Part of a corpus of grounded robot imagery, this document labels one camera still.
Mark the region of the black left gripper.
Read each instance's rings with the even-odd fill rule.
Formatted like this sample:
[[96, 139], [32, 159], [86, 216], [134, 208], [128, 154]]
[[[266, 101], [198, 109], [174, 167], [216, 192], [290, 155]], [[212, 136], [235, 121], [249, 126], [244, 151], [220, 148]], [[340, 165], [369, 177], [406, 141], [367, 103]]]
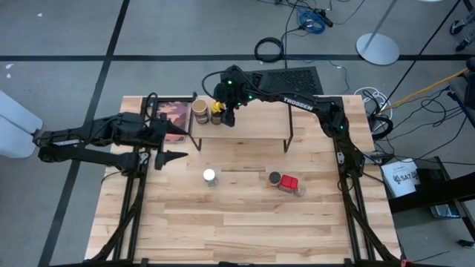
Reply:
[[[188, 135], [189, 133], [166, 117], [152, 119], [147, 123], [139, 114], [119, 113], [112, 122], [112, 140], [115, 145], [160, 148], [167, 134]], [[160, 151], [154, 160], [154, 169], [161, 170], [167, 162], [188, 156], [185, 152]]]

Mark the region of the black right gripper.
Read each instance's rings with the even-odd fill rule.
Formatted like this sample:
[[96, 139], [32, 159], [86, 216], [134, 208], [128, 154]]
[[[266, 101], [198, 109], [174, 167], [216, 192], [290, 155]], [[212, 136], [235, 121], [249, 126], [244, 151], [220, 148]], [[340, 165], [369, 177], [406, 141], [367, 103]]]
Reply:
[[246, 75], [237, 65], [232, 65], [222, 73], [222, 83], [214, 87], [214, 99], [223, 102], [226, 106], [222, 115], [222, 123], [229, 127], [235, 126], [234, 109], [246, 106], [258, 98], [260, 92], [252, 84], [249, 75]]

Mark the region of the chili onion can yellow lid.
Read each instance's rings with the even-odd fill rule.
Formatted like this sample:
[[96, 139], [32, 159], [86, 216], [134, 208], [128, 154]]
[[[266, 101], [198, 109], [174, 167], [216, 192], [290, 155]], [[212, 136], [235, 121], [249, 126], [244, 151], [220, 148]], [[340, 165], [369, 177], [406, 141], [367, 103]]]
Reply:
[[214, 125], [219, 125], [221, 123], [221, 116], [226, 110], [226, 106], [222, 102], [214, 100], [211, 105], [211, 122]]

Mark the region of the furikake jar with tan lid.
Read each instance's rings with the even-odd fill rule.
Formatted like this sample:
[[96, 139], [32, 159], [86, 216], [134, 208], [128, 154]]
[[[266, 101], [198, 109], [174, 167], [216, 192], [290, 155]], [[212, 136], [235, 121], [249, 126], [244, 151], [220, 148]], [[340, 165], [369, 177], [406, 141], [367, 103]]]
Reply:
[[199, 124], [206, 124], [209, 122], [208, 105], [206, 101], [202, 99], [196, 99], [191, 104], [191, 109], [194, 114], [194, 118]]

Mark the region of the smoked paprika tin red lid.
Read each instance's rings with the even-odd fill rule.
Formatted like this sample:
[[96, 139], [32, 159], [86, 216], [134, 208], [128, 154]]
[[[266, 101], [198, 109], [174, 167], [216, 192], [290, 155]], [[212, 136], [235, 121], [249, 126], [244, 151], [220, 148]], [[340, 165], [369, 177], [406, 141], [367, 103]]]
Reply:
[[297, 178], [291, 177], [289, 175], [283, 175], [281, 177], [278, 189], [292, 194], [298, 189], [298, 183], [299, 181]]

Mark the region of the wooden shelf with black legs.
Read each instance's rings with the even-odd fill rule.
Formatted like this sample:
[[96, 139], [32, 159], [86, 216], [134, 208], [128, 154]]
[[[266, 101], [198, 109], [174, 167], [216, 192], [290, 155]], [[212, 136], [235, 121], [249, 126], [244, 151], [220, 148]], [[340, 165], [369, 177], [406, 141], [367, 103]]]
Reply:
[[199, 151], [203, 139], [275, 139], [283, 142], [286, 153], [293, 138], [292, 109], [281, 102], [254, 100], [235, 111], [234, 127], [210, 122], [199, 124], [191, 115], [188, 132]]

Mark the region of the tablet with colourful picture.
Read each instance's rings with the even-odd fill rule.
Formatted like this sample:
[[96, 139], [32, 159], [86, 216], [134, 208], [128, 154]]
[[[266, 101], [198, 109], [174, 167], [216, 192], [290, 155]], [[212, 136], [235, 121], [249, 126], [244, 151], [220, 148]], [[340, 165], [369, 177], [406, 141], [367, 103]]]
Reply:
[[[167, 119], [178, 128], [186, 131], [189, 118], [188, 102], [158, 102], [157, 115], [161, 113], [167, 114]], [[167, 133], [165, 141], [168, 143], [181, 143], [186, 141], [184, 135]]]

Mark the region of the white moulded floor object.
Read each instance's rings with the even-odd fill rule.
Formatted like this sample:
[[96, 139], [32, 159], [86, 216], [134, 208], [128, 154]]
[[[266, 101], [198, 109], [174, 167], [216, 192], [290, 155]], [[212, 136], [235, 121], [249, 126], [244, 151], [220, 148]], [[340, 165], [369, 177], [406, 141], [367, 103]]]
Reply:
[[0, 90], [0, 156], [28, 158], [35, 151], [33, 135], [43, 121]]

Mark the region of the white round stand base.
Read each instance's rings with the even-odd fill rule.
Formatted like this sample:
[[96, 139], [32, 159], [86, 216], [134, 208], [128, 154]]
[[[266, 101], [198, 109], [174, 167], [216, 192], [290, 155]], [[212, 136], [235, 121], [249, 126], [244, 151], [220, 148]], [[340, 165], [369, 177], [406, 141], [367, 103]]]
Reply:
[[389, 7], [373, 32], [360, 36], [356, 41], [356, 50], [359, 56], [366, 62], [385, 66], [391, 65], [398, 60], [400, 56], [399, 46], [392, 38], [379, 32], [396, 2], [397, 0], [391, 0]]

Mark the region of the white printed bucket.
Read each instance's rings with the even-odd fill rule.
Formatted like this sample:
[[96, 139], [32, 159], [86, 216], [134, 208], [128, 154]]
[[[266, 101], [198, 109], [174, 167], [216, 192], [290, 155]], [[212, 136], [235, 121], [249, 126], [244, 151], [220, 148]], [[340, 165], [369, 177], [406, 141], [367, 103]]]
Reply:
[[404, 159], [381, 167], [383, 178], [394, 197], [413, 193], [420, 184], [417, 166], [413, 159]]

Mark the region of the black side table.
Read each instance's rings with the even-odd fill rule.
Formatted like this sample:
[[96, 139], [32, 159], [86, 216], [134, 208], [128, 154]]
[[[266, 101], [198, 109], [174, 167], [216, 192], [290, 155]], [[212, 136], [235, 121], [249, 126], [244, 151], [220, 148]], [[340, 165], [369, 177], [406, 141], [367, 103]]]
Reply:
[[390, 199], [391, 211], [399, 213], [421, 207], [454, 204], [475, 243], [475, 218], [465, 204], [475, 200], [475, 171], [452, 179], [438, 156], [417, 159], [415, 164], [422, 184], [417, 185], [412, 193]]

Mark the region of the grey wheeled cart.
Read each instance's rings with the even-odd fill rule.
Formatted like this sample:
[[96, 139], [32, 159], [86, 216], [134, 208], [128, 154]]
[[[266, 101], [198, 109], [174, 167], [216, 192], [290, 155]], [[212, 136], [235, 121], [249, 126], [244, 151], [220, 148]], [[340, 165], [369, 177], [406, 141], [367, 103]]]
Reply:
[[457, 74], [449, 82], [449, 97], [454, 100], [467, 116], [475, 129], [475, 56], [466, 63], [467, 70]]

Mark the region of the black aluminium table frame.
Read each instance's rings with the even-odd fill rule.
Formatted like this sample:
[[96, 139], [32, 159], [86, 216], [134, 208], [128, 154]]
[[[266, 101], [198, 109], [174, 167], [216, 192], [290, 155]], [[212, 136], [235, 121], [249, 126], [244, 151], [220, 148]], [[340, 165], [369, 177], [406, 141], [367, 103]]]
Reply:
[[[121, 257], [152, 263], [342, 263], [367, 257], [361, 229], [348, 225], [332, 141], [316, 116], [292, 108], [293, 138], [189, 139], [188, 153], [150, 168], [140, 216], [125, 230]], [[217, 184], [203, 178], [212, 169]], [[268, 184], [277, 171], [298, 179], [297, 197]]]

